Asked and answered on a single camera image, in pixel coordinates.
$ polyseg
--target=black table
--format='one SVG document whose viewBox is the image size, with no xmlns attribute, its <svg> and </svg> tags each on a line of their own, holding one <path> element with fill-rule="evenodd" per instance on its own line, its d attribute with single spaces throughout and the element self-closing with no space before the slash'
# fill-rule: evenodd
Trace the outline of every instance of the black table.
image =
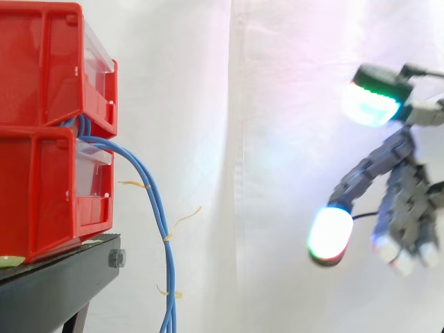
<svg viewBox="0 0 444 333">
<path fill-rule="evenodd" d="M 0 268 L 0 332 L 81 333 L 89 301 L 125 264 L 119 234 L 101 234 L 94 243 L 50 259 Z"/>
</svg>

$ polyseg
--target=metal bolt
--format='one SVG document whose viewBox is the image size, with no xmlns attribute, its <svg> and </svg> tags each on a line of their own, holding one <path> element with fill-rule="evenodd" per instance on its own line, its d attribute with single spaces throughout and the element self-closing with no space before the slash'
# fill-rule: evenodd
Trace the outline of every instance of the metal bolt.
<svg viewBox="0 0 444 333">
<path fill-rule="evenodd" d="M 126 251 L 123 249 L 111 250 L 108 265 L 113 268 L 122 268 L 126 263 Z"/>
</svg>

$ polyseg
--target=yellow twist tie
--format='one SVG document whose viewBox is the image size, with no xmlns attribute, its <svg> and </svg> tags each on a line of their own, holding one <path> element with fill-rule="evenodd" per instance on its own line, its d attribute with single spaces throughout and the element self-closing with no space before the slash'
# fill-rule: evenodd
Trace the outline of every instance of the yellow twist tie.
<svg viewBox="0 0 444 333">
<path fill-rule="evenodd" d="M 199 206 L 199 208 L 190 216 L 186 216 L 186 217 L 182 217 L 179 221 L 176 222 L 176 224 L 173 226 L 173 228 L 171 229 L 170 233 L 168 234 L 168 236 L 166 236 L 165 238 L 163 238 L 163 241 L 169 241 L 174 233 L 174 230 L 176 229 L 176 227 L 178 226 L 178 224 L 186 219 L 189 219 L 190 217 L 193 217 L 194 215 L 196 215 L 197 213 L 200 212 L 200 210 L 202 209 L 202 206 Z"/>
<path fill-rule="evenodd" d="M 134 186 L 138 186 L 138 187 L 142 187 L 144 189 L 150 189 L 151 185 L 142 185 L 139 182 L 132 182 L 132 181 L 125 181 L 125 182 L 119 182 L 120 184 L 124 184 L 124 185 L 134 185 Z"/>
<path fill-rule="evenodd" d="M 169 293 L 167 293 L 166 291 L 162 291 L 162 290 L 160 290 L 158 284 L 156 284 L 156 287 L 157 287 L 157 290 L 158 290 L 162 295 L 165 295 L 165 296 L 168 296 L 168 295 L 169 295 Z M 175 299 L 179 299 L 179 298 L 182 298 L 182 297 L 183 297 L 183 293 L 180 293 L 179 291 L 176 291 L 176 292 L 174 293 L 174 298 L 175 298 Z"/>
</svg>

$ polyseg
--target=blue cable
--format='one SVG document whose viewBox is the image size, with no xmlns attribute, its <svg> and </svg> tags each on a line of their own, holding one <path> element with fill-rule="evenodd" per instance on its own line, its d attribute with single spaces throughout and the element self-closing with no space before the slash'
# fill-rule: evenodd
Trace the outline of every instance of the blue cable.
<svg viewBox="0 0 444 333">
<path fill-rule="evenodd" d="M 91 135 L 91 120 L 89 120 L 88 117 L 85 117 L 85 122 L 86 122 L 86 133 L 85 135 L 90 136 Z"/>
<path fill-rule="evenodd" d="M 67 122 L 61 123 L 60 126 L 70 127 L 75 120 L 76 120 L 76 117 L 71 118 Z M 108 149 L 108 150 L 114 151 L 115 153 L 118 153 L 118 154 L 124 156 L 127 160 L 129 160 L 131 162 L 131 164 L 133 164 L 133 166 L 136 168 L 137 172 L 139 172 L 139 175 L 142 177 L 142 180 L 144 181 L 145 186 L 147 186 L 147 185 L 151 186 L 152 195 L 151 195 L 151 192 L 149 191 L 149 189 L 147 189 L 146 191 L 148 193 L 148 197 L 150 198 L 150 202 L 153 207 L 157 226 L 159 228 L 162 239 L 164 239 L 168 235 L 167 220 L 165 219 L 164 208 L 162 205 L 162 201 L 160 199 L 159 190 L 157 189 L 154 179 L 151 176 L 151 174 L 149 173 L 148 169 L 130 151 L 128 151 L 116 144 L 113 144 L 112 142 L 110 142 L 106 139 L 103 139 L 100 137 L 91 137 L 90 136 L 91 135 L 91 120 L 89 120 L 84 114 L 81 114 L 79 116 L 79 122 L 80 122 L 79 129 L 78 129 L 78 137 L 79 138 L 81 138 L 82 140 L 87 141 L 87 142 L 96 142 L 95 146 L 97 148 Z M 164 243 L 165 243 L 165 254 L 166 254 L 166 292 L 169 294 L 168 294 L 167 302 L 166 302 L 166 314 L 165 314 L 164 320 L 162 322 L 160 332 L 163 333 L 163 331 L 165 331 L 165 329 L 166 329 L 166 333 L 171 333 L 171 332 L 176 333 L 177 324 L 176 324 L 174 263 L 173 263 L 172 252 L 171 252 L 171 247 L 169 245 L 169 241 L 166 241 Z"/>
<path fill-rule="evenodd" d="M 110 151 L 114 151 L 125 157 L 137 170 L 140 177 L 142 178 L 145 186 L 151 186 L 151 188 L 146 189 L 148 197 L 153 208 L 155 220 L 159 228 L 162 239 L 168 236 L 168 227 L 164 217 L 164 210 L 162 206 L 162 201 L 160 200 L 159 191 L 157 186 L 149 173 L 148 169 L 129 151 L 126 149 L 110 142 L 106 139 L 100 137 L 82 136 L 80 137 L 85 142 L 97 143 L 95 146 L 98 148 L 105 148 Z M 162 326 L 160 328 L 160 333 L 169 332 L 170 327 L 173 333 L 176 333 L 176 299 L 175 299 L 175 269 L 173 262 L 173 254 L 171 251 L 171 246 L 169 241 L 164 242 L 165 255 L 166 255 L 166 265 L 167 265 L 167 292 L 169 293 L 166 297 L 166 313 L 164 320 L 162 321 Z"/>
<path fill-rule="evenodd" d="M 78 132 L 77 132 L 77 136 L 78 137 L 82 137 L 83 134 L 85 133 L 85 116 L 83 114 L 81 114 L 79 116 L 79 126 L 78 126 Z"/>
</svg>

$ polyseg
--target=red plastic drawer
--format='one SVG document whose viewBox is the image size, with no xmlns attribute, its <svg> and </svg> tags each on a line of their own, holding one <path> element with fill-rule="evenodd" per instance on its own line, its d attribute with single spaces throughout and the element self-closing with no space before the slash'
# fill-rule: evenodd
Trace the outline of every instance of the red plastic drawer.
<svg viewBox="0 0 444 333">
<path fill-rule="evenodd" d="M 101 161 L 94 154 L 104 155 Z M 112 227 L 112 153 L 61 127 L 0 127 L 0 266 L 53 255 Z"/>
<path fill-rule="evenodd" d="M 76 3 L 0 1 L 0 126 L 52 126 L 76 115 L 117 134 L 117 64 Z"/>
</svg>

